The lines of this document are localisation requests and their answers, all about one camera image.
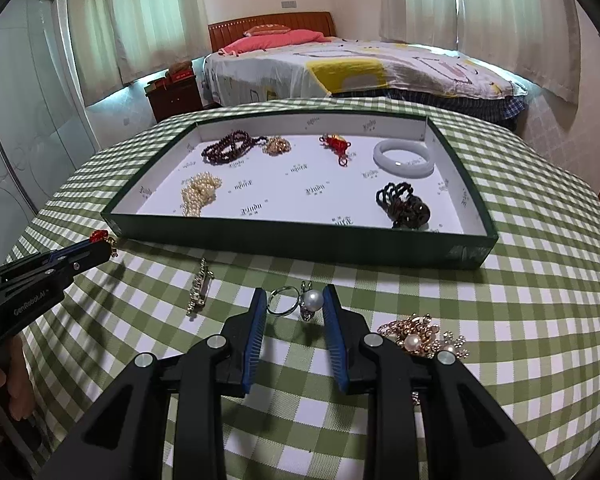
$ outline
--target wooden headboard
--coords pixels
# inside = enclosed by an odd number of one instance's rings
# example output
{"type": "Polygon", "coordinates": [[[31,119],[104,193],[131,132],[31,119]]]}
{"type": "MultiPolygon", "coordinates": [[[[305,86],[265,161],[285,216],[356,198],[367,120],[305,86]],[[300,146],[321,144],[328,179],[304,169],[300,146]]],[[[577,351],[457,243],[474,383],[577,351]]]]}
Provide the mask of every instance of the wooden headboard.
{"type": "Polygon", "coordinates": [[[217,52],[222,47],[239,40],[245,31],[256,25],[286,25],[292,30],[297,28],[308,28],[321,32],[325,36],[335,36],[336,27],[330,12],[281,12],[279,14],[263,14],[261,16],[250,16],[238,18],[228,22],[212,23],[209,25],[209,36],[211,48],[217,52]]]}

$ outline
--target nightstand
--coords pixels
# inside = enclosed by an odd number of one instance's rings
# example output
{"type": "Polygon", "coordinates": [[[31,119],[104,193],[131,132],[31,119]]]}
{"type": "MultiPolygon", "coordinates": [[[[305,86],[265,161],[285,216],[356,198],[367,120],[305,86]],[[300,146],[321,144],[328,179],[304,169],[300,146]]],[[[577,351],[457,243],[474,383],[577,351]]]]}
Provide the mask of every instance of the nightstand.
{"type": "Polygon", "coordinates": [[[195,76],[171,83],[168,86],[158,87],[148,92],[146,96],[151,103],[157,122],[174,115],[202,110],[202,101],[195,76]]]}

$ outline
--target table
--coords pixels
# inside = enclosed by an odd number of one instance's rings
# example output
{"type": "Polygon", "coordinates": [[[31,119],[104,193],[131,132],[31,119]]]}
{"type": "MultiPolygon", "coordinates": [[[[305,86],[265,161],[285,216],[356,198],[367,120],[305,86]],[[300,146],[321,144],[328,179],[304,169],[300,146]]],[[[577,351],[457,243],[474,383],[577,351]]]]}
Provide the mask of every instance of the table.
{"type": "MultiPolygon", "coordinates": [[[[416,312],[464,335],[466,366],[557,478],[572,476],[600,439],[600,202],[585,182],[504,128],[384,98],[282,100],[177,116],[88,160],[27,227],[10,259],[106,228],[99,215],[105,204],[196,120],[298,107],[429,115],[500,233],[482,268],[354,268],[119,240],[115,260],[77,276],[65,300],[24,331],[54,446],[138,352],[185,352],[243,312],[255,287],[271,291],[311,279],[316,288],[334,283],[342,304],[363,314],[372,330],[416,312]],[[216,279],[205,309],[189,320],[189,287],[201,256],[216,279]]],[[[366,400],[338,393],[321,323],[320,316],[310,328],[297,317],[267,321],[252,393],[222,400],[231,478],[362,477],[366,400]]],[[[174,400],[165,478],[175,408],[174,400]]]]}

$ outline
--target silver screw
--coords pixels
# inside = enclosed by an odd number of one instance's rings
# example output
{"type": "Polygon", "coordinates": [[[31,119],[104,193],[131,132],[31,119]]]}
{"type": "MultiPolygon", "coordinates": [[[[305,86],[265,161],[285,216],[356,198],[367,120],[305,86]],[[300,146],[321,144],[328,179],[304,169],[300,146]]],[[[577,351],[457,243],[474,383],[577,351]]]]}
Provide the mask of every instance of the silver screw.
{"type": "Polygon", "coordinates": [[[209,348],[222,348],[224,345],[226,345],[226,339],[221,335],[213,335],[206,340],[206,345],[209,348]]]}
{"type": "Polygon", "coordinates": [[[362,341],[365,342],[365,345],[376,348],[382,344],[382,336],[380,334],[371,333],[365,335],[362,341]]]}
{"type": "Polygon", "coordinates": [[[154,356],[151,354],[138,354],[134,359],[134,363],[139,368],[147,368],[151,363],[154,362],[154,356]]]}
{"type": "Polygon", "coordinates": [[[438,352],[437,358],[443,365],[452,365],[456,362],[456,356],[446,350],[438,352]]]}

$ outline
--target tray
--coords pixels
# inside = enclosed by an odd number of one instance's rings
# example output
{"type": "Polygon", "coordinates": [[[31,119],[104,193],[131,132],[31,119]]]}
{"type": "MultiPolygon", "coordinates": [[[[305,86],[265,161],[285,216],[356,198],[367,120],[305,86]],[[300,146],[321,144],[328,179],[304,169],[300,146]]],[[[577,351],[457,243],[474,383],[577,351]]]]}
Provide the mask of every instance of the tray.
{"type": "Polygon", "coordinates": [[[498,239],[471,177],[436,125],[425,116],[381,112],[293,110],[193,123],[126,183],[102,216],[119,237],[338,264],[475,269],[498,239]],[[231,164],[206,163],[202,150],[235,130],[280,135],[292,149],[270,156],[255,146],[231,164]],[[320,143],[323,134],[351,142],[347,167],[320,143]],[[396,137],[424,142],[435,162],[432,175],[409,181],[431,211],[419,230],[392,229],[376,204],[379,189],[404,181],[373,161],[374,146],[396,137]],[[222,186],[200,218],[185,218],[181,189],[203,171],[222,186]]]}

